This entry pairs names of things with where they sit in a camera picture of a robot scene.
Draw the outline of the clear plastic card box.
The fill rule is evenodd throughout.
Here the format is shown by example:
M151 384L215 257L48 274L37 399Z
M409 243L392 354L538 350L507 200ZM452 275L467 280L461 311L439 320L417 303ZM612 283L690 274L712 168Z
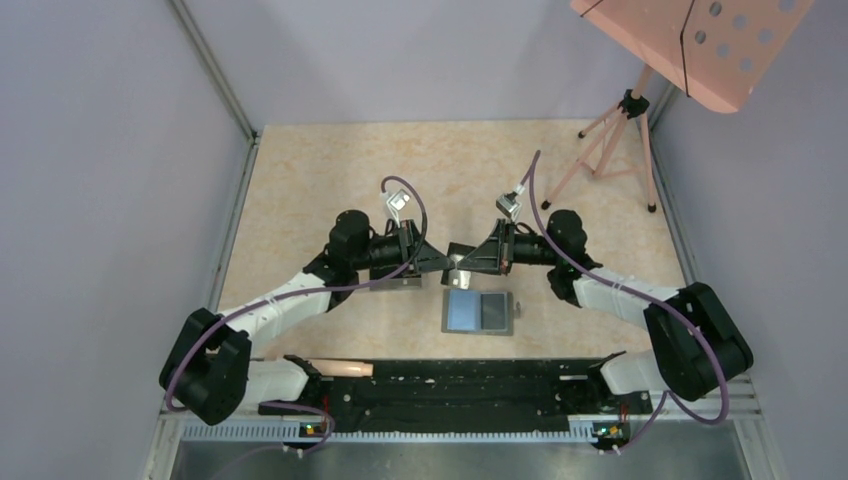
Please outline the clear plastic card box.
M396 270L396 266L388 266L381 268L371 268L369 280L379 283L370 287L371 291L397 291L397 290L412 290L421 289L424 284L422 275L415 270L413 266L408 266L402 273L388 278L388 275Z

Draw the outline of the black VIP credit card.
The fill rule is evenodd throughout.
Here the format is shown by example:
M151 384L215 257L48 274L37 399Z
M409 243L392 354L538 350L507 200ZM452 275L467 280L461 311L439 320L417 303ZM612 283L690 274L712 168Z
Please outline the black VIP credit card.
M484 293L480 297L480 320L483 331L508 329L509 302L506 294Z

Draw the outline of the grey card holder wallet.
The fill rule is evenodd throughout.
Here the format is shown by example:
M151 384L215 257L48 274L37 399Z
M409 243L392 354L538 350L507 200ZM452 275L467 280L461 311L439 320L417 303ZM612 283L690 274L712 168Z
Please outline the grey card holder wallet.
M443 294L441 332L512 336L521 313L512 292L449 289Z

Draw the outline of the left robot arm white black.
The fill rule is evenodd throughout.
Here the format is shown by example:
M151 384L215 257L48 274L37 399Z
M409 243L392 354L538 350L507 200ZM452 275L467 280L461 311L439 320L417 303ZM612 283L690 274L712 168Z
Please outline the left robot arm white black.
M321 388L305 366L282 360L261 367L254 354L300 322L338 307L357 289L452 266L413 221L380 235L364 212L344 211L323 249L291 280L229 311L199 308L188 315L159 375L165 406L189 411L208 425L223 422L247 400L283 400L295 412L308 413L319 404Z

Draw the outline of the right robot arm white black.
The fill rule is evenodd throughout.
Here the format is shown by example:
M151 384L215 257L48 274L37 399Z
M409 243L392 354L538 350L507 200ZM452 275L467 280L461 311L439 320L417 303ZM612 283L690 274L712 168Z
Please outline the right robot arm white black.
M506 275L516 264L546 266L558 299L647 331L649 350L613 354L591 368L586 397L600 412L614 411L637 391L695 401L752 367L751 348L710 286L658 287L620 275L594 261L586 242L572 210L552 213L542 233L499 220L482 244L464 248L456 266L488 275Z

